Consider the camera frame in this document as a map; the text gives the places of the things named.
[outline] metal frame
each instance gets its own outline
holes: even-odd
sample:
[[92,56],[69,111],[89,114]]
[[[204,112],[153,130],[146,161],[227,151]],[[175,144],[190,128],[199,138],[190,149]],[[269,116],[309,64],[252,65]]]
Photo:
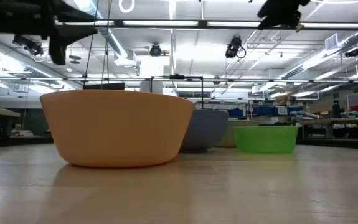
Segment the metal frame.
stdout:
[[153,92],[153,80],[155,78],[169,78],[169,80],[186,80],[191,82],[193,78],[198,78],[201,80],[201,109],[204,109],[204,77],[202,76],[183,76],[184,78],[177,78],[175,75],[163,75],[160,77],[154,77],[152,76],[149,79],[149,91]]
[[[169,76],[161,76],[161,81],[172,80]],[[184,80],[200,78],[198,76],[185,76]],[[14,81],[85,81],[85,78],[27,78],[27,77],[0,77],[0,80]],[[147,81],[149,78],[86,78],[86,81]],[[267,78],[203,78],[203,82],[279,82],[279,83],[358,83],[358,80],[282,80],[282,79],[267,79]]]
[[[144,25],[139,24],[125,24],[125,22],[142,22]],[[194,22],[194,25],[167,25],[163,24],[164,22]],[[232,26],[217,26],[217,25],[209,25],[208,22],[224,22],[226,24],[233,23]],[[163,29],[258,29],[260,21],[225,21],[225,20],[169,20],[169,19],[97,19],[95,22],[69,22],[71,26],[86,26],[86,27],[95,27],[95,28],[105,28],[107,25],[109,28],[163,28]],[[358,31],[358,22],[301,22],[305,27],[302,30],[339,30],[339,31]],[[64,26],[65,24],[61,22],[56,22],[58,26]],[[330,26],[326,27],[313,27],[316,24],[330,24]],[[294,30],[289,27],[272,27],[267,30]]]

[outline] pipe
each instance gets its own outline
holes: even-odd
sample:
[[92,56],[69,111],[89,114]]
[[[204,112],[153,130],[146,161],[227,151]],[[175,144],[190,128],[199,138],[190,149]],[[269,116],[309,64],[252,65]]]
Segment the pipe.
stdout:
[[[99,0],[74,0],[80,10],[90,15],[96,16],[97,19],[104,19],[104,15],[97,9]],[[98,32],[106,39],[108,45],[115,51],[119,57],[127,58],[128,53],[118,42],[111,29],[98,28]]]
[[[26,57],[22,53],[18,52],[15,49],[12,49],[5,44],[0,43],[0,52],[9,52],[9,56],[20,61],[23,63],[27,68],[32,70],[33,72],[38,72],[44,76],[47,76],[49,78],[66,78],[65,75],[62,75],[59,72],[56,72],[55,70],[52,70],[49,67],[46,67],[45,65],[42,65],[41,63],[37,63],[33,61],[32,59]],[[82,89],[82,85],[72,82],[69,84],[72,88]]]
[[341,41],[334,51],[328,52],[326,51],[325,47],[321,47],[319,50],[315,51],[314,53],[310,54],[308,57],[303,59],[300,63],[295,66],[290,67],[287,69],[283,74],[281,74],[278,78],[279,79],[289,79],[301,72],[306,71],[307,69],[314,67],[327,59],[331,58],[333,55],[337,55],[343,52],[348,51],[352,47],[358,44],[358,32],[345,38]]
[[176,74],[176,30],[171,29],[171,73]]

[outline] black cable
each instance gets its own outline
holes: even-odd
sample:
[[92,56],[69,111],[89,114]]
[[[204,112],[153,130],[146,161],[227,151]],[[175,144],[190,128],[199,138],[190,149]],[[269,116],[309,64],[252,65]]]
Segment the black cable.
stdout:
[[[100,0],[97,1],[96,13],[94,15],[94,25],[96,25],[96,21],[97,21],[97,11],[98,11],[98,3],[99,2],[100,2]],[[92,35],[92,40],[90,41],[90,48],[89,48],[89,54],[88,54],[88,57],[87,57],[87,65],[86,65],[86,71],[85,71],[85,79],[83,81],[83,89],[85,89],[86,79],[87,79],[87,75],[88,75],[87,72],[88,72],[88,69],[89,69],[90,54],[92,53],[93,38],[94,38],[94,34]]]
[[245,55],[243,57],[240,57],[240,56],[238,56],[238,53],[237,53],[237,57],[240,59],[243,59],[247,56],[247,50],[245,50],[245,48],[243,48],[242,46],[240,46],[240,49],[242,49],[245,52]]

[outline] beige bowl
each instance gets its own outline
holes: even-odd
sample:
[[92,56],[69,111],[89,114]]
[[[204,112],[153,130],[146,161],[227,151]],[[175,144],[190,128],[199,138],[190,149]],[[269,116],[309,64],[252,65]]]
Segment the beige bowl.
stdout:
[[141,167],[177,156],[194,104],[173,96],[73,90],[41,96],[61,157],[87,167]]

